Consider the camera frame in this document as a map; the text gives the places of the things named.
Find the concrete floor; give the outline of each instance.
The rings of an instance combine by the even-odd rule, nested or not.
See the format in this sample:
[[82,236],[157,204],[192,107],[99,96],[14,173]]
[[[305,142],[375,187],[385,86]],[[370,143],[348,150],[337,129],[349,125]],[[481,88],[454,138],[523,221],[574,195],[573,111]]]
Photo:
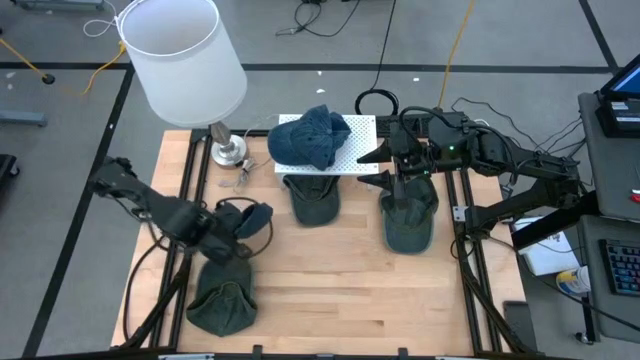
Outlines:
[[[118,9],[127,4],[126,0],[113,2]],[[333,38],[306,33],[276,38],[277,30],[293,26],[298,2],[216,1],[240,60],[258,69],[247,72],[249,90],[228,121],[233,127],[260,122],[261,128],[270,128],[275,124],[273,119],[267,121],[271,114],[301,113],[322,103],[352,113],[356,96],[373,83],[375,72],[368,71],[371,67],[366,64],[379,60],[391,1],[363,0],[343,32]],[[398,1],[385,64],[444,65],[467,4],[466,0]],[[588,0],[588,4],[613,58],[624,65],[640,52],[637,26],[632,25],[640,3]],[[336,29],[353,5],[329,0],[317,31]],[[115,30],[99,38],[82,33],[85,21],[109,19],[109,8],[107,13],[47,10],[24,11],[8,1],[0,3],[5,39],[30,60],[104,63],[117,52]],[[454,64],[482,66],[450,76],[444,107],[459,96],[488,101],[541,141],[577,118],[579,93],[592,92],[610,78],[611,64],[600,45],[578,0],[479,1]],[[0,282],[6,284],[0,291],[0,358],[23,354],[124,77],[123,70],[105,71],[88,96],[77,97],[65,89],[84,88],[91,71],[48,69],[57,82],[47,87],[29,70],[12,70],[15,61],[0,48],[0,108],[42,111],[50,123],[46,128],[0,126],[0,152],[18,156],[22,168],[0,202]],[[120,62],[127,63],[128,58]],[[278,67],[284,70],[268,71],[260,70],[266,68],[261,64],[285,65]],[[299,64],[315,65],[295,70],[301,68]],[[356,65],[330,71],[325,64]],[[570,74],[560,73],[570,72],[560,66],[580,68]],[[316,70],[323,70],[322,75]],[[378,87],[395,92],[401,106],[434,106],[441,67],[406,70],[415,69],[383,72]],[[318,89],[325,92],[318,94]],[[378,100],[366,99],[363,111],[389,113],[390,106]],[[528,145],[504,119],[482,106],[461,103],[457,108]],[[139,177],[149,181],[162,132],[169,128],[149,108],[134,77],[108,154],[130,158]],[[582,136],[578,128],[558,147]],[[588,181],[586,151],[582,149],[576,158],[582,161],[580,171]],[[522,179],[516,190],[528,185]],[[116,204],[92,199],[37,354],[108,348],[137,233],[138,225]],[[612,339],[592,347],[578,344],[572,334],[583,330],[581,308],[527,276],[523,281],[541,351],[604,359],[633,358],[640,350],[640,345]]]

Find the white lampshade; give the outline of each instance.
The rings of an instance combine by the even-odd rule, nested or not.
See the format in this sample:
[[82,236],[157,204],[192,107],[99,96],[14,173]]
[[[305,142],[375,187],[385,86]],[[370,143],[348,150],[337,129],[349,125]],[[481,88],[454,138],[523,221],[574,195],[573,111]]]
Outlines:
[[247,77],[213,1],[136,0],[116,24],[160,118],[203,127],[242,102]]

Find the wooden table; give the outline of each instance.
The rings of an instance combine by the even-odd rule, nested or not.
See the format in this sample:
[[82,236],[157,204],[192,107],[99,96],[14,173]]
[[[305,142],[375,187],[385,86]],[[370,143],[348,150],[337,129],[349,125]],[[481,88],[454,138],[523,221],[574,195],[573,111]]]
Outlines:
[[[178,194],[189,137],[189,131],[167,131],[164,135],[151,184],[162,194]],[[248,145],[258,163],[268,159],[266,138],[249,138]],[[210,207],[218,199],[234,196],[231,189],[218,183],[234,180],[237,173],[210,164],[204,195]],[[459,175],[454,176],[458,200],[464,204]],[[502,199],[497,178],[473,172],[470,177],[477,205]],[[185,319],[178,350],[250,353],[253,345],[260,344],[265,353],[391,355],[406,347],[412,355],[473,354],[458,262],[449,253],[454,235],[444,176],[434,175],[433,182],[440,205],[432,245],[422,255],[406,256],[390,252],[381,238],[378,188],[368,190],[355,178],[343,177],[339,183],[342,207],[336,221],[324,227],[302,228],[294,219],[288,190],[280,188],[273,165],[252,172],[242,195],[274,208],[273,243],[251,261],[257,320],[250,328],[220,338]],[[259,248],[267,235],[265,228],[248,244]],[[504,225],[496,226],[492,235],[511,241]],[[132,264],[151,244],[147,228],[142,227]],[[494,303],[502,312],[503,301],[524,300],[516,259],[511,250],[492,242],[485,242],[484,250]],[[136,276],[130,332],[157,300],[165,257],[166,253],[156,250]],[[202,255],[194,259],[186,304],[193,300],[204,262]],[[484,311],[479,304],[476,307],[483,345],[490,349]],[[168,339],[172,313],[170,305],[161,344]],[[113,344],[123,342],[121,321],[122,310]]]

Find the white pegboard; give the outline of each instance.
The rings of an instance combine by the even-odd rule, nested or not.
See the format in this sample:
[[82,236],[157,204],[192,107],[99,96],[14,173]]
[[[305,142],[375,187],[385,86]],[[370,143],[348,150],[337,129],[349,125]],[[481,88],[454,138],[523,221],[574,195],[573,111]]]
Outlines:
[[[302,115],[280,115],[280,124],[298,120]],[[275,173],[292,175],[368,175],[379,172],[378,164],[358,164],[356,160],[378,147],[376,135],[376,117],[373,115],[343,115],[351,128],[351,135],[344,145],[336,151],[336,162],[321,171],[312,165],[290,166],[276,163]]]

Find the keyboard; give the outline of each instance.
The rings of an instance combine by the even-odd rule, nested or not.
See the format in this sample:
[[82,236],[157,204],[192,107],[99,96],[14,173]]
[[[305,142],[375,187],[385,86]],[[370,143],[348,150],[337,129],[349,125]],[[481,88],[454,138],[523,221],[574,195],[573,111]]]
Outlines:
[[640,242],[601,239],[611,292],[640,296]]

